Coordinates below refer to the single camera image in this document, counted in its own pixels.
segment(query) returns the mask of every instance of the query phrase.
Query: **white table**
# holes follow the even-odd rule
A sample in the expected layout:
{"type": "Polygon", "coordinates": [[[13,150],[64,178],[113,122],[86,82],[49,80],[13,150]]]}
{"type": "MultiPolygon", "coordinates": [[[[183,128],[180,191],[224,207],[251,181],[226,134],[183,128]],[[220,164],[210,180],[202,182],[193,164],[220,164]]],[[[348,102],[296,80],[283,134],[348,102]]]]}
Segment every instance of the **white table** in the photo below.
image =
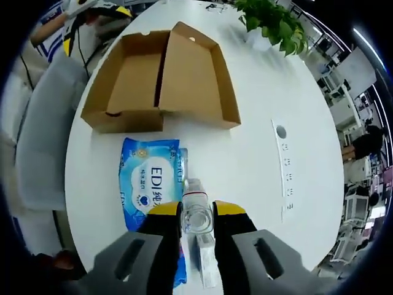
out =
{"type": "MultiPolygon", "coordinates": [[[[232,78],[242,124],[221,130],[165,118],[160,133],[100,135],[80,118],[99,62],[76,112],[66,159],[66,204],[82,263],[93,267],[97,253],[126,232],[119,192],[123,139],[179,138],[189,149],[190,177],[200,178],[209,198],[244,207],[258,229],[268,229],[296,249],[312,269],[334,245],[343,206],[343,164],[332,116],[308,68],[299,57],[255,52],[243,41],[239,13],[207,11],[206,2],[158,2],[122,34],[169,30],[183,21],[217,41],[232,78]],[[278,142],[272,120],[287,131],[295,208],[281,219],[284,203],[278,142]]],[[[189,263],[189,283],[177,293],[198,294],[199,274],[189,263]]],[[[221,287],[209,289],[216,293],[221,287]]]]}

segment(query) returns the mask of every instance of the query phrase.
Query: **potted plant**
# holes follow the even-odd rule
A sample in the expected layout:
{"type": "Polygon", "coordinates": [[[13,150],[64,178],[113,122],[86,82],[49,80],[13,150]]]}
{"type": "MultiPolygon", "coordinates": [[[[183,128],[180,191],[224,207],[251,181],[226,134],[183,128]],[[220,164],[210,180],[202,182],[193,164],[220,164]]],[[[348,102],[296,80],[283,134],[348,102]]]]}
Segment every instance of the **potted plant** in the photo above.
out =
{"type": "Polygon", "coordinates": [[[269,0],[236,0],[235,7],[244,12],[240,20],[247,32],[257,28],[271,45],[279,44],[280,51],[299,54],[308,50],[308,40],[302,24],[281,5],[269,0]]]}

